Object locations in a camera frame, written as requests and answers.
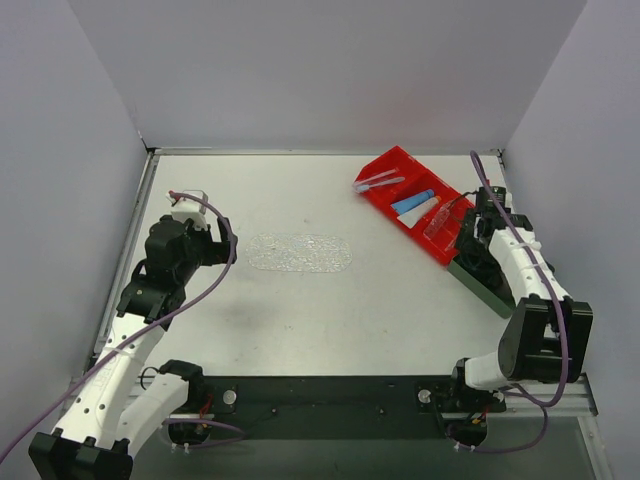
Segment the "clear plastic packet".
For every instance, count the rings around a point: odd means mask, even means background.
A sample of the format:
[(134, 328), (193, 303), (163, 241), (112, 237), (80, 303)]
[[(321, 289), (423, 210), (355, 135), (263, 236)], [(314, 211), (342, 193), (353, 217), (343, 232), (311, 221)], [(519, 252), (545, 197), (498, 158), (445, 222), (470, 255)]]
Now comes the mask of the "clear plastic packet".
[(435, 213), (434, 217), (431, 219), (431, 221), (423, 231), (423, 235), (426, 238), (433, 239), (438, 234), (438, 232), (442, 229), (443, 225), (448, 220), (450, 216), (450, 210), (451, 207), (449, 204), (444, 204), (439, 208), (439, 210)]

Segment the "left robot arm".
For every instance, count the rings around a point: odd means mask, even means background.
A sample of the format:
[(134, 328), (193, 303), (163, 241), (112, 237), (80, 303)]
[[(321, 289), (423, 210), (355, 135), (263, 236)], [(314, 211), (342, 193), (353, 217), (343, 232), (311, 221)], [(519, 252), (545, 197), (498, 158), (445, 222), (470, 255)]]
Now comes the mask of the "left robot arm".
[(29, 445), (41, 478), (127, 479), (140, 448), (173, 411), (202, 405), (202, 369), (184, 361), (167, 362), (144, 394), (127, 399), (174, 316), (189, 307), (186, 286), (195, 272), (235, 262), (230, 222), (219, 217), (217, 225), (218, 240), (201, 213), (172, 213), (152, 225), (98, 360), (73, 387), (75, 400), (53, 430)]

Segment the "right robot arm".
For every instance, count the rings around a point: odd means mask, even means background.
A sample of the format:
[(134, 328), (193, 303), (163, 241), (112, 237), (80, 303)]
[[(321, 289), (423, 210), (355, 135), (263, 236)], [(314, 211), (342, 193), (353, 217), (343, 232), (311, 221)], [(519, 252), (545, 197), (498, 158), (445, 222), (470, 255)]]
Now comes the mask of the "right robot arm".
[(533, 226), (507, 205), (503, 187), (482, 187), (466, 210), (449, 270), (508, 323), (495, 351), (463, 358), (454, 373), (466, 389), (516, 392), (551, 384), (542, 407), (556, 405), (583, 370), (593, 311), (559, 284)]

